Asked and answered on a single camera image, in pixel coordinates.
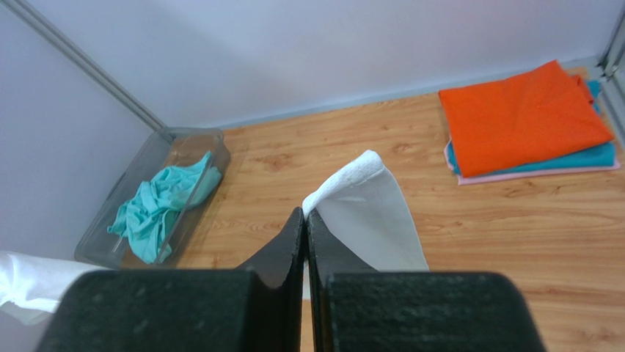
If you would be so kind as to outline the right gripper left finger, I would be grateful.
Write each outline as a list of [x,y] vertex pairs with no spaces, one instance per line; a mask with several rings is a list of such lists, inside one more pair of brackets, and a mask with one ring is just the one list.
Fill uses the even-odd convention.
[[124,269],[80,276],[39,351],[298,351],[305,219],[295,208],[231,269]]

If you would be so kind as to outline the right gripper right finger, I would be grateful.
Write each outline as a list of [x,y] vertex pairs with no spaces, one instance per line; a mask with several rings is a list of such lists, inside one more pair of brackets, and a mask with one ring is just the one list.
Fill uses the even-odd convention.
[[543,351],[526,301],[494,272],[377,271],[307,219],[317,351]]

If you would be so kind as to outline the white t shirt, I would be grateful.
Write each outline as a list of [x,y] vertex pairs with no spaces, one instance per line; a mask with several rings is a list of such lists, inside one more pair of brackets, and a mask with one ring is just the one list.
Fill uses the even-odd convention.
[[[367,150],[308,195],[329,231],[377,271],[428,271],[409,207],[381,157]],[[1,252],[1,310],[24,325],[56,312],[65,291],[96,265]]]

